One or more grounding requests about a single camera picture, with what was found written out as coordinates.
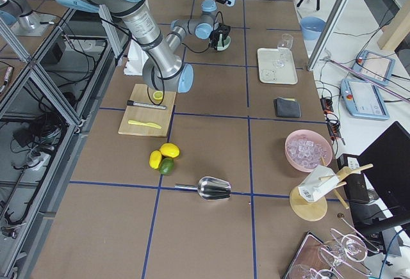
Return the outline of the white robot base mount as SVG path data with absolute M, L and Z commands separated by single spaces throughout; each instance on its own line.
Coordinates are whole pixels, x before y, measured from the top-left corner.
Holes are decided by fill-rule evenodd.
M 131 41 L 124 74 L 126 76 L 142 76 L 143 68 L 148 58 L 145 51 L 136 42 Z

